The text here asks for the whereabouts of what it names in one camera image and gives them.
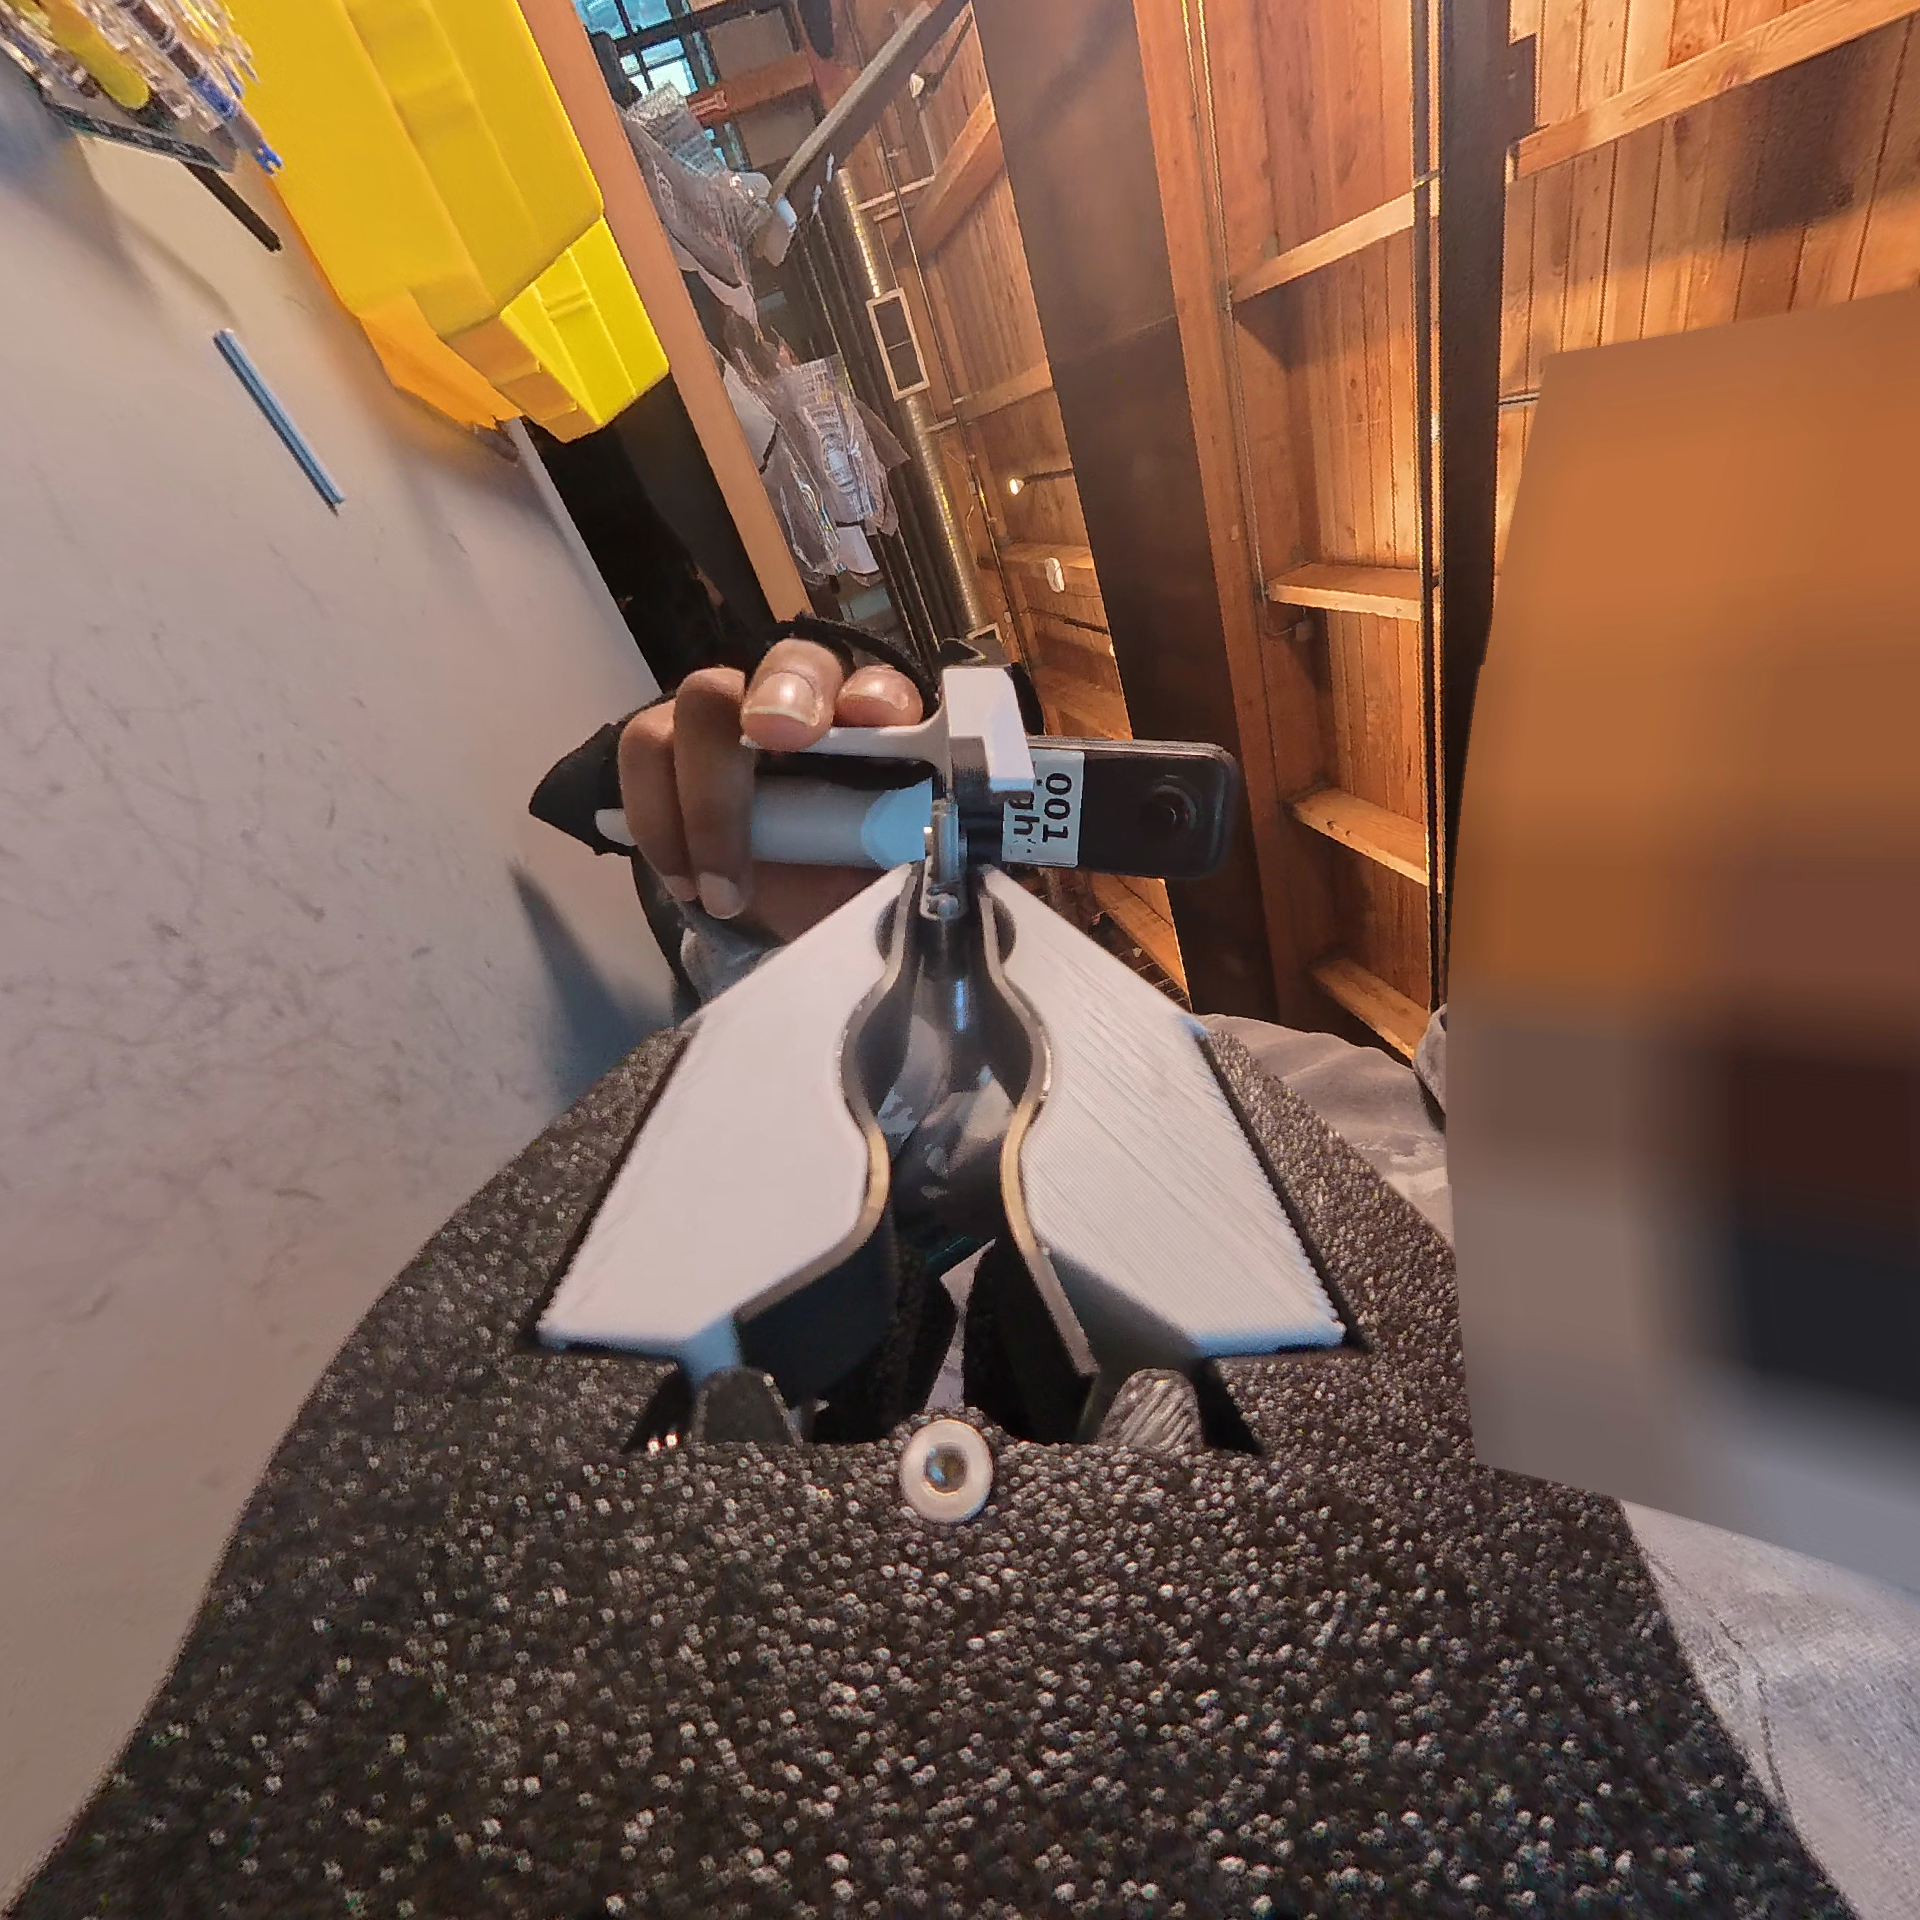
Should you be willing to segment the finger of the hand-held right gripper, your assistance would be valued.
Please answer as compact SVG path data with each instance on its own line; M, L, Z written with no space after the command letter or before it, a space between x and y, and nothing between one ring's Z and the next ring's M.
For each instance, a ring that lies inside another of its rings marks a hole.
M1034 766L1016 705L1016 686L1001 666L951 666L940 702L911 728L834 728L808 745L810 756L921 761L945 795L1007 801L1030 795Z
M752 858L780 866L892 870L922 859L932 786L757 781Z

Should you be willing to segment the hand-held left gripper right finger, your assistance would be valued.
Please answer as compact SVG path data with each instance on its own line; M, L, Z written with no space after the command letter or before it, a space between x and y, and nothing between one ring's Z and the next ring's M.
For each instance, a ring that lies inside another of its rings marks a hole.
M1005 876L978 889L997 915L986 955L1045 1051L1015 1170L1088 1338L1093 1410L1145 1369L1338 1346L1345 1326L1205 1028Z

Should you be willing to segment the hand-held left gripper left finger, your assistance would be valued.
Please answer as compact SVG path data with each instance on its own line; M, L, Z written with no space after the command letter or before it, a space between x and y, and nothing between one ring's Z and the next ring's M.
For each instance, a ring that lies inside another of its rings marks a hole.
M921 971L921 870L878 880L689 1022L534 1336L556 1350L746 1368L801 1406L911 1410L937 1284L895 1235L895 1094ZM893 1116L881 1106L893 1100Z

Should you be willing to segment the grey brick beam assembly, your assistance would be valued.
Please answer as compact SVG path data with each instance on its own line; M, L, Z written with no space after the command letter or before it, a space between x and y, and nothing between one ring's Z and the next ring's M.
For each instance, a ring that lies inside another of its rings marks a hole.
M943 1037L943 1045L960 1049L970 1045L980 1028L986 969L961 813L945 798L934 798L929 804L917 901L917 1013Z

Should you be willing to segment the person's right hand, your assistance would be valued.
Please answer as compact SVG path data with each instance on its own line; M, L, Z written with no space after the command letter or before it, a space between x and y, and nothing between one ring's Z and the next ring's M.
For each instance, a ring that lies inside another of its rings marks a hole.
M639 710L616 744L628 829L663 886L709 917L791 942L872 884L861 868L752 858L757 753L797 753L829 729L895 729L922 717L914 684L881 664L844 674L836 657L788 637L750 676L729 666L682 678L672 705Z

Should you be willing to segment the clear plastic bags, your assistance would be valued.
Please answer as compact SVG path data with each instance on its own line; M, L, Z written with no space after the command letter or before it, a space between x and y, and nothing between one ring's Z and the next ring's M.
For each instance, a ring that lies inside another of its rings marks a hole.
M878 578L872 538L897 529L895 448L872 434L836 354L797 358L761 317L759 281L791 250L792 209L766 176L726 166L674 88L636 92L616 113L672 256L718 313L711 356L799 573Z

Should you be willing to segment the light wooden beam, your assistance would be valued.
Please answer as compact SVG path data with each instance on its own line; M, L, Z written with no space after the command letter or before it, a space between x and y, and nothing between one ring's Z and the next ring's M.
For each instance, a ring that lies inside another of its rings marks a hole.
M734 612L754 627L808 612L808 589L738 427L588 32L568 2L524 2L606 203L607 226L666 356L670 380L616 421L661 517Z

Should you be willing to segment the small yellow parts bin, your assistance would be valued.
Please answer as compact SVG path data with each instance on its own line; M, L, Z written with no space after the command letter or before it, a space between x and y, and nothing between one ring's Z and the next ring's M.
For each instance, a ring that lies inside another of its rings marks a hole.
M576 442L666 374L664 350L606 221L493 320L452 341L434 333L408 296L358 323L389 380L461 425L524 416L557 442Z

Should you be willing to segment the thin grey axle rod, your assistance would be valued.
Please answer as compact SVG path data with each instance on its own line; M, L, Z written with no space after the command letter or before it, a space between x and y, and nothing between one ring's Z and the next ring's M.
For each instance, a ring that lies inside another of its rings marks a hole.
M228 326L213 333L213 346L233 377L241 385L254 406L263 413L279 443L295 460L308 486L317 492L321 506L337 513L345 506L343 486L325 466L311 440L302 432L298 422L286 409L268 377L258 371L252 352Z

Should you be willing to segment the large yellow parts bin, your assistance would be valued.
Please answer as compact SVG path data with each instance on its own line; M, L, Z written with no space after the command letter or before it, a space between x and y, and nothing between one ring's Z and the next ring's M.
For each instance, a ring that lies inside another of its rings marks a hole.
M351 313L495 320L604 216L514 2L233 2L279 193Z

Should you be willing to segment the yellow and clear brick model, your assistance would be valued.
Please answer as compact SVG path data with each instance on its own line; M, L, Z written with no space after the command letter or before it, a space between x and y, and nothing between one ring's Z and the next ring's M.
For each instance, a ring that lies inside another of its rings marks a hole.
M73 130L177 160L268 251L279 234L231 184L281 157L248 113L252 52L222 2L5 2L2 45Z

